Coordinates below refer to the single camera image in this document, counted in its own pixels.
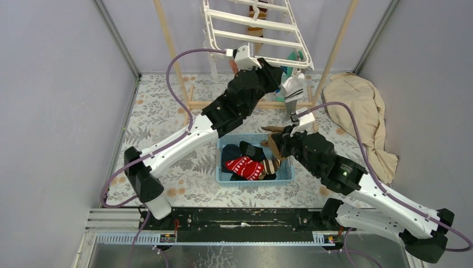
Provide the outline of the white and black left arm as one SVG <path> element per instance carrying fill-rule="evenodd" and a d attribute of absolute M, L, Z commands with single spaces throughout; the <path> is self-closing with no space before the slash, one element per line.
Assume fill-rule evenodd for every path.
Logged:
<path fill-rule="evenodd" d="M 260 67 L 238 71 L 223 93 L 184 128 L 147 149 L 125 150 L 124 173 L 157 228 L 167 229 L 173 222 L 160 176 L 197 147 L 241 126 L 266 94 L 279 89 L 283 69 L 271 66 L 263 58 L 258 62 Z"/>

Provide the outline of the white plastic clip hanger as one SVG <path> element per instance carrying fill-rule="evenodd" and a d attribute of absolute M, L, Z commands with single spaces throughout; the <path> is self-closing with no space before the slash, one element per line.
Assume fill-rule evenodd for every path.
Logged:
<path fill-rule="evenodd" d="M 289 1 L 202 1 L 201 14 L 209 48 L 235 49 L 251 42 L 254 56 L 273 66 L 314 70 Z"/>

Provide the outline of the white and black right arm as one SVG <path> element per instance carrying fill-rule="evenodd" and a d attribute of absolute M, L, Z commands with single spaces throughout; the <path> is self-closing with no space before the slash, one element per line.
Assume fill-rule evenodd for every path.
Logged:
<path fill-rule="evenodd" d="M 270 144 L 277 156 L 293 156 L 311 175 L 329 190 L 360 200 L 376 209 L 361 212 L 340 200 L 329 201 L 320 214 L 321 225 L 328 230 L 337 226 L 368 229 L 399 243 L 412 256 L 432 264 L 446 251 L 447 227 L 454 213 L 420 205 L 384 187 L 356 162 L 336 154 L 334 144 L 319 133 L 291 134 L 291 127 L 272 134 Z"/>

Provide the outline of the red white dotted sock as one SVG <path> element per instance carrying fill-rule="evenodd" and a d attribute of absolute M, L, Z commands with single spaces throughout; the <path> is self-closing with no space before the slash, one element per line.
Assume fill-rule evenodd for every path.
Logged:
<path fill-rule="evenodd" d="M 264 173 L 263 165 L 253 161 L 248 156 L 227 161 L 225 167 L 236 175 L 250 181 L 259 180 Z"/>

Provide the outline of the brown tan sock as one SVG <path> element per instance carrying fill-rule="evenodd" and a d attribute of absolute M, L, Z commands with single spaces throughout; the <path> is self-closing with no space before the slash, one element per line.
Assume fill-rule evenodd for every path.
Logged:
<path fill-rule="evenodd" d="M 278 143 L 277 138 L 280 138 L 283 131 L 284 127 L 280 126 L 262 126 L 262 130 L 268 131 L 268 138 L 266 141 L 262 143 L 263 146 L 269 147 L 271 149 L 271 152 L 273 156 L 278 159 L 278 160 L 285 160 L 286 158 L 282 156 L 282 153 L 280 151 L 280 143 Z"/>

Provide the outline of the brown white striped sock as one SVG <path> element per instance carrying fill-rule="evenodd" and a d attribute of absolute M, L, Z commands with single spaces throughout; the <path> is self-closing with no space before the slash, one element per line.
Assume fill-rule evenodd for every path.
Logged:
<path fill-rule="evenodd" d="M 260 162 L 262 165 L 262 173 L 259 176 L 259 180 L 274 180 L 276 172 L 281 167 L 282 161 L 280 159 L 264 159 Z"/>

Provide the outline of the navy blue sock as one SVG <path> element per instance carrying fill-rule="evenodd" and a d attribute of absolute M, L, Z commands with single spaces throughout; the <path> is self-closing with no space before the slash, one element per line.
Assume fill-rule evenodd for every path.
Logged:
<path fill-rule="evenodd" d="M 231 174 L 232 171 L 226 167 L 226 163 L 236 160 L 242 156 L 240 147 L 237 145 L 225 145 L 221 151 L 221 172 Z"/>

